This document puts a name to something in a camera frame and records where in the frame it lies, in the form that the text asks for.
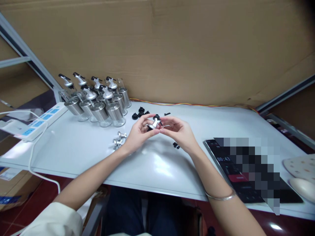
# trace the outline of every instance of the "white sleeve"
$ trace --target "white sleeve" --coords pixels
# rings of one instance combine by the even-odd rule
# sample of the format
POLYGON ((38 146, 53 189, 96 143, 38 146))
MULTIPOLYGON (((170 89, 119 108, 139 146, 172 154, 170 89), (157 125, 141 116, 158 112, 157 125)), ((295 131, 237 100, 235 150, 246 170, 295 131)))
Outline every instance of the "white sleeve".
POLYGON ((49 204, 20 236, 80 236, 82 227, 83 221, 79 213, 54 202, 49 204))

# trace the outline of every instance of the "pixelated area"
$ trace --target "pixelated area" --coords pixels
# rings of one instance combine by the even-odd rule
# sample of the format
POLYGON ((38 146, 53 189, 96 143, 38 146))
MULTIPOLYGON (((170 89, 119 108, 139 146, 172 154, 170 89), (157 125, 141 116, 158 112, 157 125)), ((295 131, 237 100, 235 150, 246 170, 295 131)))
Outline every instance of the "pixelated area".
POLYGON ((272 211, 280 215, 280 149, 277 142, 270 138, 215 140, 272 211))

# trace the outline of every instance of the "woman's left hand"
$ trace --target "woman's left hand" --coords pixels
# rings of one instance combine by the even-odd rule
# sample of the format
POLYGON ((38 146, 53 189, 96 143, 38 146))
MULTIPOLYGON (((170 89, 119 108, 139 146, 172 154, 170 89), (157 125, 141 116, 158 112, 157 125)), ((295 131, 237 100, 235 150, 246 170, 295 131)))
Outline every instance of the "woman's left hand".
POLYGON ((154 129, 147 132, 147 124, 153 124, 152 120, 148 118, 155 116, 155 114, 143 115, 139 120, 132 126, 131 131, 121 148, 126 149, 130 154, 137 151, 143 143, 148 139, 157 135, 159 129, 154 129))

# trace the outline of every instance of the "silver bracelet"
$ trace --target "silver bracelet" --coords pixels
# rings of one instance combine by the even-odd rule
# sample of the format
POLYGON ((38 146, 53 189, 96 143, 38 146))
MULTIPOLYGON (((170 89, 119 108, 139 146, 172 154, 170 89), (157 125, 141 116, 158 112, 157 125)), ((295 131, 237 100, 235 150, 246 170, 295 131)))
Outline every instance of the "silver bracelet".
POLYGON ((216 197, 210 196, 206 191, 205 191, 205 193, 206 193, 206 195, 207 195, 209 198, 212 198, 212 199, 215 199, 215 200, 219 200, 219 201, 230 200, 230 199, 234 198, 235 195, 236 195, 236 192, 235 192, 235 190, 234 190, 233 188, 232 188, 232 193, 231 193, 229 196, 227 196, 227 197, 222 197, 222 198, 216 198, 216 197))

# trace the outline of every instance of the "red and yellow wire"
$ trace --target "red and yellow wire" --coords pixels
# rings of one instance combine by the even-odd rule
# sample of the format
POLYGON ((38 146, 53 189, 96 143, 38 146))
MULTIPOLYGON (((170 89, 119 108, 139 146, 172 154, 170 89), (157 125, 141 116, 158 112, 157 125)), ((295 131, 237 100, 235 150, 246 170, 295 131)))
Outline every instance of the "red and yellow wire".
POLYGON ((215 105, 200 105, 200 104, 190 104, 190 103, 171 103, 171 104, 159 104, 159 103, 152 103, 152 102, 148 102, 148 101, 143 101, 140 99, 136 99, 136 98, 131 98, 130 100, 135 100, 135 101, 139 101, 139 102, 145 102, 145 103, 150 103, 150 104, 155 104, 155 105, 159 105, 159 106, 174 106, 174 105, 189 105, 189 106, 199 106, 199 107, 240 107, 240 106, 245 106, 248 109, 251 109, 253 111, 255 111, 257 114, 259 114, 259 112, 257 110, 255 110, 254 108, 248 106, 248 105, 226 105, 226 106, 215 106, 215 105))

